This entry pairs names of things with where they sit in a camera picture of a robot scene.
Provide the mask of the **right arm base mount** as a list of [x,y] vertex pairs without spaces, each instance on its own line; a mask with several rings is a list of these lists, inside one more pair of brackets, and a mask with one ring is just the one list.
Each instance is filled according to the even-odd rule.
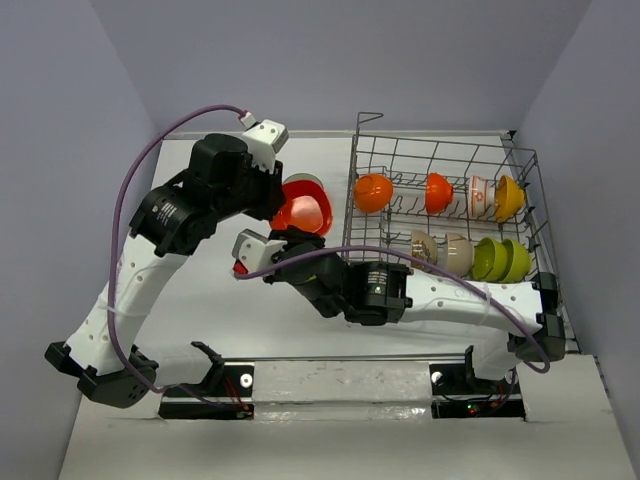
[[430,366],[435,420],[526,417],[519,380],[514,368],[499,380],[479,379],[472,368],[472,348],[464,361]]

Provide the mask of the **orange square bowl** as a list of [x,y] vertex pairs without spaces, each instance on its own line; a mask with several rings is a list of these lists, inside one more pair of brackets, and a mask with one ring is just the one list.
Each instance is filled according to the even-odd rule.
[[325,236],[333,225],[329,196],[319,181],[308,178],[287,180],[282,186],[285,204],[270,221],[272,230],[295,227]]

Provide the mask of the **pale green ceramic bowl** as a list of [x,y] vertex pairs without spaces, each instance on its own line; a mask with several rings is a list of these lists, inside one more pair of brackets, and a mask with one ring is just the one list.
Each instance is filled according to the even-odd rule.
[[318,185],[320,185],[321,187],[323,187],[323,183],[322,181],[315,175],[312,175],[310,173],[296,173],[296,174],[292,174],[290,176],[288,176],[284,181],[283,181],[283,185],[287,184],[287,183],[291,183],[291,182],[296,182],[296,181],[312,181]]

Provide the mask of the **grey wire dish rack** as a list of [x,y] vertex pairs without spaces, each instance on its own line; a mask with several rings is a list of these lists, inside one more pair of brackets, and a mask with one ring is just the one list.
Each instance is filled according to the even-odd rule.
[[[372,112],[358,115],[348,185],[353,187],[365,174],[382,174],[392,182],[394,193],[389,205],[373,214],[360,212],[354,194],[347,194],[343,243],[350,250],[345,258],[396,263],[397,252],[410,252],[413,230],[431,235],[440,249],[446,245],[448,232],[460,234],[472,244],[483,238],[512,239],[527,248],[533,262],[525,280],[533,284],[534,298],[544,309],[534,320],[561,317],[560,282],[552,265],[552,236],[536,153],[514,147],[508,134],[495,140],[450,139],[364,129],[365,123],[380,117]],[[453,201],[437,215],[429,215],[425,209],[430,173],[444,176],[454,189]],[[505,223],[496,221],[493,209],[484,217],[470,217],[467,188],[474,175],[495,186],[503,175],[510,176],[525,192],[524,206]]]

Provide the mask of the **lime green bowl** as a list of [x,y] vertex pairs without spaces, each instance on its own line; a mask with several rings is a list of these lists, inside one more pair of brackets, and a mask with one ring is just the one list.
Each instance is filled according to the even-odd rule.
[[472,277],[477,281],[498,282],[507,270],[506,247],[492,238],[483,238],[474,247]]
[[502,245],[507,251],[506,270],[500,283],[518,283],[529,273],[532,259],[527,248],[518,241],[505,239]]

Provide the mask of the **red white patterned bowl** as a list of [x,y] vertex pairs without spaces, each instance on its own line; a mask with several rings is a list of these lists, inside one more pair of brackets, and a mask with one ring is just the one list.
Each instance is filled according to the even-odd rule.
[[495,203],[495,185],[474,175],[468,181],[467,209],[472,218],[480,218],[489,214]]

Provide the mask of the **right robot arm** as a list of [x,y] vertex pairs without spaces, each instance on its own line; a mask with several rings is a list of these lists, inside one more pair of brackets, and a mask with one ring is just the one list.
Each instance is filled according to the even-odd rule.
[[468,281],[443,268],[390,250],[390,261],[348,262],[351,247],[328,248],[301,232],[274,232],[255,241],[256,252],[238,256],[249,274],[286,283],[324,318],[361,326],[446,322],[487,328],[491,335],[467,350],[462,384],[482,392],[524,363],[546,373],[565,356],[557,284],[545,274],[519,283]]

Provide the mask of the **beige painted ceramic bowl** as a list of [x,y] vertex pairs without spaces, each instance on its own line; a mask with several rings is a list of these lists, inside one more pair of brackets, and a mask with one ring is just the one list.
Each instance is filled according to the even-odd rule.
[[413,230],[411,232],[411,256],[414,259],[436,265],[438,263],[438,244],[426,232]]

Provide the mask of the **orange round bowl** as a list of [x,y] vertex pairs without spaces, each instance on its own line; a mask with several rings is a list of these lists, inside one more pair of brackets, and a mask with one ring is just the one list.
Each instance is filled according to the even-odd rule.
[[429,215],[442,213],[451,204],[454,189],[449,181],[438,173],[430,173],[425,188],[425,209]]

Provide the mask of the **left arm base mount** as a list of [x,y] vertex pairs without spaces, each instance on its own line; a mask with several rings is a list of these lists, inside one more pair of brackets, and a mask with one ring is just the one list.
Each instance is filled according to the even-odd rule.
[[180,388],[171,388],[161,397],[158,415],[165,420],[253,420],[255,364],[227,362],[200,341],[193,341],[191,349],[208,358],[206,374],[197,383],[188,385],[204,401]]

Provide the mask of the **small white bowl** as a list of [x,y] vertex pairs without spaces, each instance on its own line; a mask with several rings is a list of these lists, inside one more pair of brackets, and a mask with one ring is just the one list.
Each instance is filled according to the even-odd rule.
[[389,204],[394,187],[384,175],[366,174],[358,178],[353,191],[355,206],[362,213],[373,214]]

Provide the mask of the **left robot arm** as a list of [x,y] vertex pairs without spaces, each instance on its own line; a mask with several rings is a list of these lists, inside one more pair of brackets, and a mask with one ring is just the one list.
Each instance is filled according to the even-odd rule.
[[184,170],[143,198],[117,251],[115,279],[81,326],[44,354],[57,371],[77,378],[86,398],[124,409],[146,395],[159,365],[135,344],[143,322],[220,222],[238,214],[270,221],[277,214],[285,198],[276,156],[288,139],[286,128],[268,122],[238,137],[208,134],[193,145]]

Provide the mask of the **yellow bowl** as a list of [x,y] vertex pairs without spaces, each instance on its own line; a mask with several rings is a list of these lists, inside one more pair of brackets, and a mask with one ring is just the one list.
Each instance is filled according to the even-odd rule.
[[503,175],[495,189],[496,221],[505,223],[524,206],[525,200],[524,190],[510,176]]

